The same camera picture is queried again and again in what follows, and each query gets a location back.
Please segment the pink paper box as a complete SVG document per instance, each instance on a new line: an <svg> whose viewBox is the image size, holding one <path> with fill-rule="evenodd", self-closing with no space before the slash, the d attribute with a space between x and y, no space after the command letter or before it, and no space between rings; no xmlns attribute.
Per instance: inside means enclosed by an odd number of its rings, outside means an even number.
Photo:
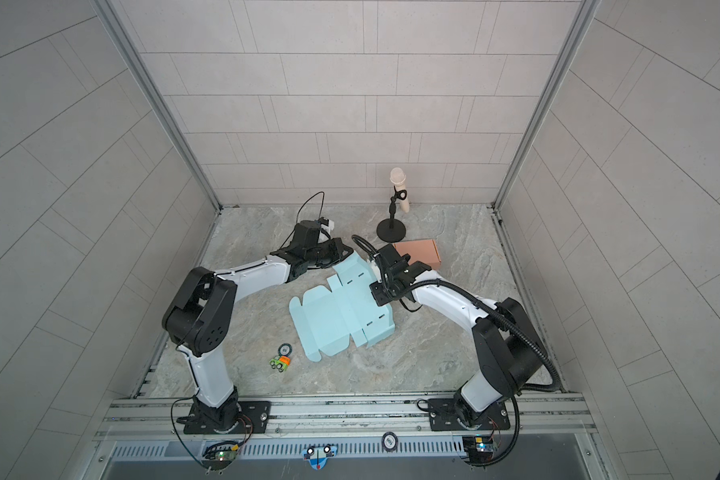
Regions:
<svg viewBox="0 0 720 480"><path fill-rule="evenodd" d="M393 246L401 256L409 256L410 265L421 262L435 271L441 268L442 260L433 239L402 241L394 243Z"/></svg>

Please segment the light blue cardboard box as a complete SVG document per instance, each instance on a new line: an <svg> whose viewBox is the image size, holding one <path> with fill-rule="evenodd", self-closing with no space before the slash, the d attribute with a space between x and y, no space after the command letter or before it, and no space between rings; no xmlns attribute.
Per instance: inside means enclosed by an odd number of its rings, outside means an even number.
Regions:
<svg viewBox="0 0 720 480"><path fill-rule="evenodd" d="M371 347L395 330L392 307L377 305L372 296L370 285L376 276L366 260L353 253L335 265L334 271L326 285L289 303L302 348L312 362L334 356L350 343Z"/></svg>

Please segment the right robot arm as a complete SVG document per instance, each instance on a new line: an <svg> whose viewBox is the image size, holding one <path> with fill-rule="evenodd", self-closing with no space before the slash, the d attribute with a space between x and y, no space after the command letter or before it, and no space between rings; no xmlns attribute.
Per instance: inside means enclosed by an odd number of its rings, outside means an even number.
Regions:
<svg viewBox="0 0 720 480"><path fill-rule="evenodd" d="M472 334L479 370L454 395L459 420L473 428L497 403L523 391L556 392L562 382L523 306L479 297L392 245L363 248L379 270L371 294L379 306L404 299L429 307Z"/></svg>

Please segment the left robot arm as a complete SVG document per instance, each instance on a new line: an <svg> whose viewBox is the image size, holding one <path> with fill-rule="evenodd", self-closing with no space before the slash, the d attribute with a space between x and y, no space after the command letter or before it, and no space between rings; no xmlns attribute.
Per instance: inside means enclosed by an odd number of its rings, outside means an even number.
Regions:
<svg viewBox="0 0 720 480"><path fill-rule="evenodd" d="M281 248L231 269L195 267L187 274L162 319L162 327L182 352L195 385L187 425L225 433L242 417L238 391L224 363L222 343L237 301L298 279L312 269L331 268L354 250L331 235L332 221L298 222Z"/></svg>

